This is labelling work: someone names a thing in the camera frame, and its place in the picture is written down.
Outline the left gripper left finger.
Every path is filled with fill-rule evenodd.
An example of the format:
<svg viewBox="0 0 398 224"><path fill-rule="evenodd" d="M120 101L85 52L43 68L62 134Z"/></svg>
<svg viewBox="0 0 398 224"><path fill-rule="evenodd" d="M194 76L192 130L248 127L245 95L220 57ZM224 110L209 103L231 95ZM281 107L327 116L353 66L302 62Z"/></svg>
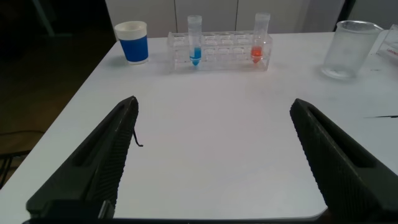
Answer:
<svg viewBox="0 0 398 224"><path fill-rule="evenodd" d="M120 101L28 199L31 218L113 218L138 113L135 96Z"/></svg>

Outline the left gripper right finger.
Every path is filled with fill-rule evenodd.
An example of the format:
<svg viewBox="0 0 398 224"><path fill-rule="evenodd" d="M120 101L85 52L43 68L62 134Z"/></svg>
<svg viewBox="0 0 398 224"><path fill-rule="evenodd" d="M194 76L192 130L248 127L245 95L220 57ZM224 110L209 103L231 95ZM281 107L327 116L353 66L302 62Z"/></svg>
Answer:
<svg viewBox="0 0 398 224"><path fill-rule="evenodd" d="M312 104L290 108L297 136L335 220L397 221L397 175Z"/></svg>

